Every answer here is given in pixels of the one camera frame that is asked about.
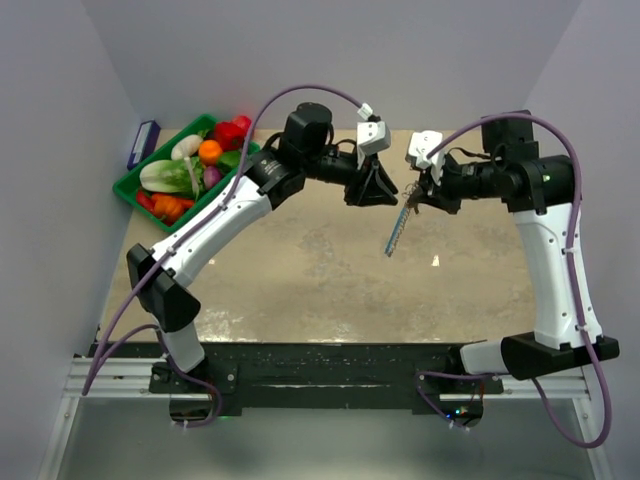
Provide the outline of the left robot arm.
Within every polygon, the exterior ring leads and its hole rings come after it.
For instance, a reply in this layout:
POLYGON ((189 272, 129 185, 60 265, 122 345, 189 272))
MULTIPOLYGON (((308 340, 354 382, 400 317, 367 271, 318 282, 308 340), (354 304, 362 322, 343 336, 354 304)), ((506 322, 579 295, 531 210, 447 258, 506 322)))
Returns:
POLYGON ((129 278, 137 298, 159 327, 175 366, 171 378, 185 392, 207 380, 205 352, 194 320, 201 304, 190 284, 221 249, 252 223, 274 211, 313 179, 343 187, 349 206, 394 206, 398 189, 379 160, 391 145, 386 123, 369 115, 358 123, 353 148, 332 143, 331 111, 302 103, 289 114, 283 131, 250 155, 232 181, 207 207, 173 236, 127 254, 129 278))

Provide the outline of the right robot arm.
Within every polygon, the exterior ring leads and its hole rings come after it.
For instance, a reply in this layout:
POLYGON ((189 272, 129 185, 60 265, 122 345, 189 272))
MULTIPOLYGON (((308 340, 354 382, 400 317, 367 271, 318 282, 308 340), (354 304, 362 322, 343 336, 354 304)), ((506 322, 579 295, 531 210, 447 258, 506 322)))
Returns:
POLYGON ((498 199, 512 215, 524 248, 536 302, 532 331, 494 342, 464 345, 445 369, 448 386, 469 392, 481 374, 528 380, 615 359, 617 340, 604 335, 593 310, 581 252, 581 173, 576 154, 544 157, 534 137, 540 126, 562 144, 568 140, 527 110, 476 122, 483 153, 457 163, 436 131, 412 134, 406 160, 419 171, 412 205, 455 215, 465 200, 498 199))

